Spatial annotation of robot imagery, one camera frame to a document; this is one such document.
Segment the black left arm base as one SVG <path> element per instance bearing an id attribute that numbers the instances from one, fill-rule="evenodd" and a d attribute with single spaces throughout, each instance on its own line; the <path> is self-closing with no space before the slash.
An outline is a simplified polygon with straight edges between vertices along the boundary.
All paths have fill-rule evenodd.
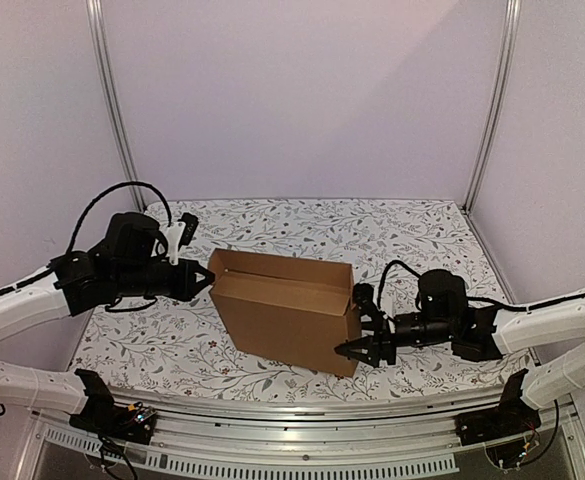
<path id="1" fill-rule="evenodd" d="M 69 424 L 86 432 L 149 445 L 158 419 L 157 410 L 137 401 L 127 406 L 115 404 L 114 398 L 94 371 L 76 369 L 87 400 L 79 413 L 71 414 Z"/>

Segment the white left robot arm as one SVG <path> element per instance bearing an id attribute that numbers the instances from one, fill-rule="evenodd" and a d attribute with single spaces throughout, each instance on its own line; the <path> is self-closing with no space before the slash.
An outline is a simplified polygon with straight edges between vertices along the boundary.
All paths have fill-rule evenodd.
<path id="1" fill-rule="evenodd" d="M 83 318 L 97 307 L 119 312 L 121 300 L 143 306 L 159 298 L 188 302 L 214 275 L 180 250 L 198 220 L 184 214 L 167 228 L 140 213 L 116 214 L 105 237 L 87 251 L 75 248 L 27 278 L 0 289 L 0 348 L 31 339 L 45 325 Z M 120 426 L 120 412 L 101 377 L 90 370 L 50 371 L 0 354 L 0 405 L 52 409 L 83 417 L 100 434 Z"/>

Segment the brown cardboard paper box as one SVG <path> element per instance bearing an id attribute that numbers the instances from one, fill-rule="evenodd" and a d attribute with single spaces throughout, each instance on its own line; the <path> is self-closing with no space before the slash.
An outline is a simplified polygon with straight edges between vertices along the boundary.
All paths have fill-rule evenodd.
<path id="1" fill-rule="evenodd" d="M 343 377 L 358 361 L 335 348 L 361 337 L 348 263 L 216 249 L 212 302 L 237 350 Z"/>

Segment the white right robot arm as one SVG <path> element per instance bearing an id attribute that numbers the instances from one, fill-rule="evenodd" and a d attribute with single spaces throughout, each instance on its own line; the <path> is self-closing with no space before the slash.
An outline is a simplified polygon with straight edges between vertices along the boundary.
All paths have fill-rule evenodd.
<path id="1" fill-rule="evenodd" d="M 401 347 L 447 343 L 454 356 L 481 363 L 538 347 L 565 352 L 508 382 L 514 397 L 495 407 L 489 427 L 509 436 L 538 410 L 585 388 L 585 288 L 536 303 L 509 305 L 472 297 L 464 279 L 444 269 L 417 277 L 417 309 L 389 316 L 380 307 L 382 289 L 358 283 L 353 302 L 364 336 L 336 346 L 337 354 L 372 367 L 393 364 Z"/>

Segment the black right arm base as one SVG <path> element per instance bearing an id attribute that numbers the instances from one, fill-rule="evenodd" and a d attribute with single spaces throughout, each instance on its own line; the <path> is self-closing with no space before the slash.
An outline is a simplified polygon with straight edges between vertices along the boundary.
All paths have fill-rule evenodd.
<path id="1" fill-rule="evenodd" d="M 496 406 L 458 414 L 454 418 L 455 433 L 463 446 L 499 440 L 517 434 L 529 434 L 529 440 L 489 447 L 488 459 L 500 469 L 521 467 L 530 453 L 541 419 L 537 409 L 521 399 L 522 384 L 528 369 L 511 375 Z"/>

